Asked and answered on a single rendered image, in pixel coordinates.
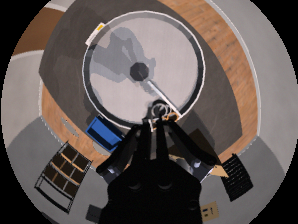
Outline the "blue crate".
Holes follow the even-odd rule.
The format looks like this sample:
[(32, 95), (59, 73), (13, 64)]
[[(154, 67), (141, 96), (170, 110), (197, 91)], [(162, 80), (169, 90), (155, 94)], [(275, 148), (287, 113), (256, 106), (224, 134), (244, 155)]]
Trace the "blue crate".
[(85, 132), (109, 152), (113, 151), (125, 137), (125, 134), (116, 128), (101, 113), (94, 118)]

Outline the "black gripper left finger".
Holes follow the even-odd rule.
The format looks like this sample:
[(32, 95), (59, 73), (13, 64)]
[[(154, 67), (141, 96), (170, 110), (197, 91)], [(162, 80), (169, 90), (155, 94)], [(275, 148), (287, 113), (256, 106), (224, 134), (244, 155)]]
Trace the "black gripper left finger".
[(96, 168), (96, 172), (108, 185), (124, 171), (132, 157), (125, 183), (131, 189), (140, 188), (145, 159), (150, 159), (151, 156), (153, 132), (153, 114), (151, 107), (148, 107), (147, 116), (142, 119), (142, 123), (141, 126), (137, 124), (133, 125), (109, 158)]

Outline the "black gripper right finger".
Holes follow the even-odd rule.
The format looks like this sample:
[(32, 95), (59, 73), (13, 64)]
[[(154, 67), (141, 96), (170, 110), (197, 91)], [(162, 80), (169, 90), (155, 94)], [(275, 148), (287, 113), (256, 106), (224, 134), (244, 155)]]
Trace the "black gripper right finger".
[(211, 154), (200, 149), (196, 143), (172, 119), (162, 120), (158, 105), (155, 107), (156, 122), (156, 181), (160, 188), (168, 189), (172, 186), (172, 172), (166, 143), (165, 132), (175, 143), (176, 147), (190, 166), (190, 172), (200, 183), (208, 176), (217, 163)]

